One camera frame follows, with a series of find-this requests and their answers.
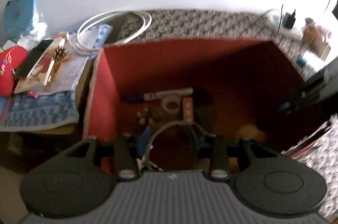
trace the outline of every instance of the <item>round object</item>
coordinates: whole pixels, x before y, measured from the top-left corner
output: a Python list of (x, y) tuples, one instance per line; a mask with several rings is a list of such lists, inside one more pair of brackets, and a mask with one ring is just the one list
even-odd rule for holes
[(114, 179), (89, 160), (65, 157), (25, 175), (20, 194), (29, 212), (66, 218), (99, 207), (113, 187)]
[(234, 187), (245, 205), (276, 217), (319, 210), (327, 191), (320, 174), (285, 156), (254, 160)]
[(177, 115), (181, 110), (181, 97), (178, 95), (168, 95), (162, 99), (162, 108), (170, 115)]

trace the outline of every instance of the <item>black phone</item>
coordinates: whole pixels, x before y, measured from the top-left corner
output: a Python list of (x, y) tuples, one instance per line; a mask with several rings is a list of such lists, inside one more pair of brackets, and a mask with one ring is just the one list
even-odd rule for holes
[(42, 40), (28, 53), (22, 64), (14, 69), (14, 74), (21, 79), (26, 79), (52, 43), (52, 39)]

